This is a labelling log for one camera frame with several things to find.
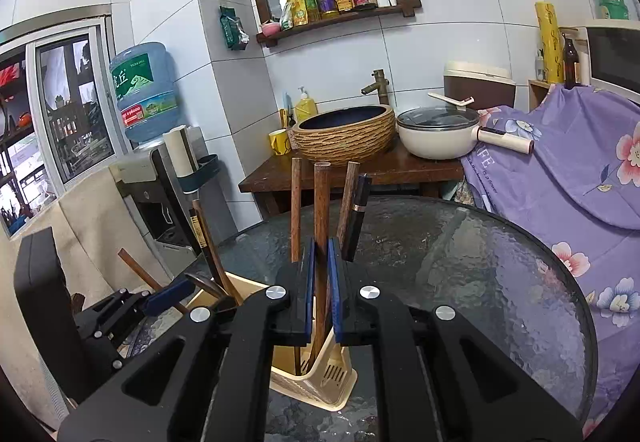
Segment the steel spoon with wooden handle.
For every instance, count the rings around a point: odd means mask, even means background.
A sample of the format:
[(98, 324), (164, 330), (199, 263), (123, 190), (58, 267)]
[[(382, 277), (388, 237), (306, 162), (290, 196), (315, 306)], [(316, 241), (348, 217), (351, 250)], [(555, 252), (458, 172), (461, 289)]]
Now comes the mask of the steel spoon with wooden handle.
[(152, 277), (152, 275), (150, 273), (146, 272), (145, 269), (142, 268), (140, 263), (138, 263), (136, 260), (134, 260), (134, 258), (132, 258), (132, 256), (128, 253), (128, 251), (126, 251), (126, 249), (122, 248), (118, 252), (118, 257), (120, 259), (122, 259), (122, 261), (126, 263), (128, 268), (131, 271), (134, 271), (134, 273), (136, 273), (137, 276), (140, 277), (140, 279), (146, 285), (148, 285), (148, 286), (150, 286), (152, 288), (153, 293), (159, 291), (160, 288), (165, 287), (165, 286), (160, 285), (160, 283), (158, 283), (157, 280), (155, 280), (154, 277)]

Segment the black chopstick gold band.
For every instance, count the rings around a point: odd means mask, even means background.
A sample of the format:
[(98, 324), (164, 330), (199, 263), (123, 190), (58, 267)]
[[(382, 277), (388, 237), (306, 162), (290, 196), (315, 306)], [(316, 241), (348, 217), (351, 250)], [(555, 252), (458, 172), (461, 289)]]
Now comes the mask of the black chopstick gold band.
[(349, 210), (346, 232), (342, 245), (342, 258), (353, 262), (356, 256), (364, 214), (370, 195), (372, 178), (366, 175), (358, 176), (356, 190), (352, 198), (352, 208)]

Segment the brown wooden chopstick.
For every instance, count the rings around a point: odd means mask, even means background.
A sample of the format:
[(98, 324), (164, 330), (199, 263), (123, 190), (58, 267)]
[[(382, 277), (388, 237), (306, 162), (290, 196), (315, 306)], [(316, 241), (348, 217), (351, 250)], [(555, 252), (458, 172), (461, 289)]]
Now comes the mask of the brown wooden chopstick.
[(300, 260), (300, 210), (302, 209), (302, 159), (293, 157), (291, 163), (291, 261)]
[(326, 339), (326, 302), (328, 301), (328, 252), (330, 222), (329, 162), (314, 164), (314, 337), (309, 352), (309, 367), (314, 366)]
[(346, 177), (344, 183), (343, 196), (341, 201), (340, 215), (338, 216), (336, 238), (342, 248), (349, 210), (352, 208), (352, 198), (357, 184), (360, 164), (358, 162), (349, 162), (346, 169)]

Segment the all steel spoon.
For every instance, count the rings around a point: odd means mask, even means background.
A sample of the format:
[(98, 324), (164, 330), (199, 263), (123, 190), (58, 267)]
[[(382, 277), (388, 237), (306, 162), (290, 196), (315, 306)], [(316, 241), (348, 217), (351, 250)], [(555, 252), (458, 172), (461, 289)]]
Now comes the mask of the all steel spoon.
[(194, 284), (201, 291), (219, 300), (229, 296), (229, 294), (213, 280), (205, 280), (204, 277), (200, 277), (198, 274), (186, 273), (184, 277)]

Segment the woven pattern basin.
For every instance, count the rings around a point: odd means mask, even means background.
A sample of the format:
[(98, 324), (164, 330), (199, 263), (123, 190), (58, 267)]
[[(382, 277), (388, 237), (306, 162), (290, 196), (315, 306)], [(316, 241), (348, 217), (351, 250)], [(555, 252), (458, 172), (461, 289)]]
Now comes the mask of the woven pattern basin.
[(396, 135), (396, 117), (390, 106), (353, 106), (309, 117), (292, 132), (309, 161), (346, 165), (386, 150)]

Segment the paper cup stack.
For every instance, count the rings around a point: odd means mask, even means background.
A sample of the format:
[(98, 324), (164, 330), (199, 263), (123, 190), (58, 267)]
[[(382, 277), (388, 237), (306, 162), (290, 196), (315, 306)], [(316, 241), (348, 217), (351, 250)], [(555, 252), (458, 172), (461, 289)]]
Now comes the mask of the paper cup stack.
[(178, 178), (186, 178), (198, 170), (198, 159), (192, 149), (189, 128), (180, 125), (163, 134), (165, 147)]

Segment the round glass table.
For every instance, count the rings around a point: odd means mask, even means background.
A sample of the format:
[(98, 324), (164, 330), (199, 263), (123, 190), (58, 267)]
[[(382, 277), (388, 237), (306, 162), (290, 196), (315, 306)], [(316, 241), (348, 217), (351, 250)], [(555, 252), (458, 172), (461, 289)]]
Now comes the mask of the round glass table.
[[(290, 260), (290, 216), (272, 217), (219, 247), (224, 269), (271, 284)], [(470, 321), (580, 422), (598, 373), (589, 309), (553, 254), (506, 221), (423, 197), (370, 197), (355, 262), (383, 291)], [(377, 441), (368, 347), (349, 348), (358, 373), (344, 408), (327, 412), (269, 393), (264, 441)]]

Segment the yellow soap bottle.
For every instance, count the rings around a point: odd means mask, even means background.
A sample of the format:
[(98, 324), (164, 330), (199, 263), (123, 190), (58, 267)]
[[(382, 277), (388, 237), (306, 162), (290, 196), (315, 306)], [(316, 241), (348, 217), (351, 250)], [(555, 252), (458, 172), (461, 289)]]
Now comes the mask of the yellow soap bottle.
[(307, 94), (304, 86), (299, 87), (299, 99), (294, 106), (295, 121), (301, 123), (318, 114), (317, 103)]

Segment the white pan with lid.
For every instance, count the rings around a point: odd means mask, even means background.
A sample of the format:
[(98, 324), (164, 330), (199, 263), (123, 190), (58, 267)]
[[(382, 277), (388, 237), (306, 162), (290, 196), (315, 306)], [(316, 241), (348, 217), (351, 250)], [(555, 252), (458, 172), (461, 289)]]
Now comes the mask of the white pan with lid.
[(396, 117), (400, 141), (414, 156), (448, 161), (469, 154), (477, 143), (487, 143), (522, 154), (534, 150), (534, 140), (483, 127), (480, 114), (457, 106), (416, 108)]

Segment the brass faucet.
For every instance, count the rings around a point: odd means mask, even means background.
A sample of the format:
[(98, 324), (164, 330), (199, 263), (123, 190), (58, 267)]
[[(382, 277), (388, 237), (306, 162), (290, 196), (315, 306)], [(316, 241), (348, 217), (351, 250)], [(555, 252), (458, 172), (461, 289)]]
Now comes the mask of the brass faucet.
[(383, 104), (383, 106), (388, 106), (390, 104), (390, 99), (388, 98), (388, 87), (390, 87), (390, 81), (386, 78), (382, 69), (374, 70), (372, 72), (372, 77), (373, 82), (361, 89), (361, 95), (367, 96), (371, 95), (372, 92), (375, 92), (378, 95), (378, 102)]

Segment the blue water jug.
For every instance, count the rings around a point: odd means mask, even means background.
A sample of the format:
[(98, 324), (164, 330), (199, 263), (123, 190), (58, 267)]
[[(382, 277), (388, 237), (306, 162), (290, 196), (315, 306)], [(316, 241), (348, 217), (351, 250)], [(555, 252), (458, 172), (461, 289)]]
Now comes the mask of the blue water jug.
[(122, 51), (111, 61), (110, 72), (131, 142), (148, 142), (178, 125), (182, 114), (174, 68), (162, 43), (143, 43)]

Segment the brown white rice cooker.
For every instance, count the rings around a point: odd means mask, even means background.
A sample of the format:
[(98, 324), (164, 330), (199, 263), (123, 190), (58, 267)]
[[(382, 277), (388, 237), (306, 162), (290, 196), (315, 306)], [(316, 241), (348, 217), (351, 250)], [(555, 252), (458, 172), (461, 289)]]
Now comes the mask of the brown white rice cooker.
[(508, 70), (465, 61), (448, 61), (444, 67), (445, 95), (462, 101), (473, 98), (471, 108), (488, 110), (515, 102), (516, 85)]

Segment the green hanging packet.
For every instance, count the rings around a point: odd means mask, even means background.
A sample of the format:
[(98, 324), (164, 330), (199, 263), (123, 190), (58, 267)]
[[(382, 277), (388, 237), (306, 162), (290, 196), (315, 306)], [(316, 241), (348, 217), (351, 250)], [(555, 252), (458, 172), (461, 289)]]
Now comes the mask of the green hanging packet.
[(245, 50), (250, 36), (244, 31), (240, 18), (231, 7), (219, 7), (219, 21), (224, 41), (229, 50)]

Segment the dark brown glass bottle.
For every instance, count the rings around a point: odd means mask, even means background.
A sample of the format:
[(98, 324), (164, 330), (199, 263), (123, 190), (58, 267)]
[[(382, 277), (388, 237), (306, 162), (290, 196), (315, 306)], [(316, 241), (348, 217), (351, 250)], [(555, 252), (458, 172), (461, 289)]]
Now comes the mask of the dark brown glass bottle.
[(579, 85), (580, 80), (579, 54), (570, 36), (564, 34), (563, 39), (564, 86), (566, 89), (573, 89)]

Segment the window with aluminium frame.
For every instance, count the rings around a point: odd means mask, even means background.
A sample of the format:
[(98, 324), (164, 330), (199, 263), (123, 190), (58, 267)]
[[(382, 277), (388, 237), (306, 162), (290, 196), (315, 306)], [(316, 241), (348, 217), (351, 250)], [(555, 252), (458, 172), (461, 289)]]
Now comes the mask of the window with aluminium frame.
[(1, 32), (1, 226), (22, 232), (82, 179), (130, 152), (112, 87), (110, 6)]

